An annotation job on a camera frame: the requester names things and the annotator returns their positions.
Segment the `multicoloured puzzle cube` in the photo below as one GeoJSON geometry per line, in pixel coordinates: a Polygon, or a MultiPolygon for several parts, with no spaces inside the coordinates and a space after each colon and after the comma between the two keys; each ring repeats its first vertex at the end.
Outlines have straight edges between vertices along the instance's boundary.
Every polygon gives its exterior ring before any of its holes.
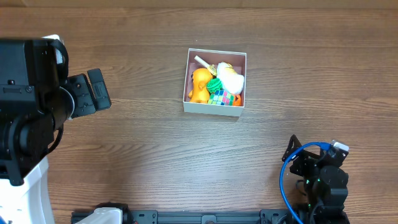
{"type": "Polygon", "coordinates": [[[209,97],[209,105],[221,105],[221,106],[232,106],[234,101],[234,95],[230,94],[226,90],[216,90],[209,97]]]}

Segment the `white plush duck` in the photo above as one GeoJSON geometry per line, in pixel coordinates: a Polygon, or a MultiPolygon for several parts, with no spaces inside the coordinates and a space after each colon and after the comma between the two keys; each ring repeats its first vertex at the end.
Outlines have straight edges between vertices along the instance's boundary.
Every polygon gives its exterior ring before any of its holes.
{"type": "Polygon", "coordinates": [[[233,106],[241,106],[241,92],[244,87],[245,78],[238,74],[233,66],[226,62],[220,62],[217,66],[217,78],[221,80],[222,88],[234,95],[233,106]]]}

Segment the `orange dinosaur toy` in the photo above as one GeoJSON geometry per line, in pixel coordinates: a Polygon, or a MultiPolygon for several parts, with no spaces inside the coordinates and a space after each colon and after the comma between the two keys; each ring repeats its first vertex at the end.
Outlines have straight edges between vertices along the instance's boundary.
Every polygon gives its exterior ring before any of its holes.
{"type": "Polygon", "coordinates": [[[198,68],[192,73],[193,89],[188,94],[191,103],[207,104],[210,93],[207,84],[213,79],[213,75],[207,68],[198,68]]]}

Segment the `green round plastic toy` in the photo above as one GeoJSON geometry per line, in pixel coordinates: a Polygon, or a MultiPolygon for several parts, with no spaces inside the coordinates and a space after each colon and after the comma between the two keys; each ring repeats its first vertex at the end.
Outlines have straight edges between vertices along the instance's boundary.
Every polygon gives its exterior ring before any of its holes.
{"type": "Polygon", "coordinates": [[[210,94],[215,93],[216,91],[222,90],[223,89],[223,84],[219,78],[214,78],[211,79],[207,84],[206,84],[206,89],[210,94]]]}

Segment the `yellow wooden rattle drum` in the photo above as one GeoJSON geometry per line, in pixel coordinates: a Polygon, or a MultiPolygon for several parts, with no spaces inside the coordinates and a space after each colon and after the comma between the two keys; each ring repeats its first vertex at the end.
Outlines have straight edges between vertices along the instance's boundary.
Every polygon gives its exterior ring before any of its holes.
{"type": "Polygon", "coordinates": [[[195,56],[194,59],[201,64],[202,66],[204,66],[213,76],[217,76],[217,69],[215,68],[215,65],[213,64],[209,64],[206,61],[204,61],[201,57],[199,56],[195,56]]]}

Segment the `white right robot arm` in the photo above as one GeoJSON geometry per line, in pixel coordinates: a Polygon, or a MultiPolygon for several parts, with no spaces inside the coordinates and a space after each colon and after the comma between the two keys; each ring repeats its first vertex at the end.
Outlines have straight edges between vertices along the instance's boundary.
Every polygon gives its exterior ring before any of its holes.
{"type": "Polygon", "coordinates": [[[283,223],[348,223],[344,202],[348,196],[349,175],[341,169],[349,146],[332,142],[301,144],[296,135],[289,139],[282,156],[279,189],[287,207],[283,223]],[[307,203],[292,205],[284,190],[286,168],[301,177],[307,203]]]}

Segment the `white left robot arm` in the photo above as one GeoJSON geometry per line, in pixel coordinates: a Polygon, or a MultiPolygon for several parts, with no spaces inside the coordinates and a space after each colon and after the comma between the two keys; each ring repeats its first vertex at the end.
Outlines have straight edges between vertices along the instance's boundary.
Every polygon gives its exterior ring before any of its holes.
{"type": "Polygon", "coordinates": [[[1,39],[2,223],[53,223],[48,155],[66,121],[110,107],[100,69],[69,74],[59,35],[1,39]]]}

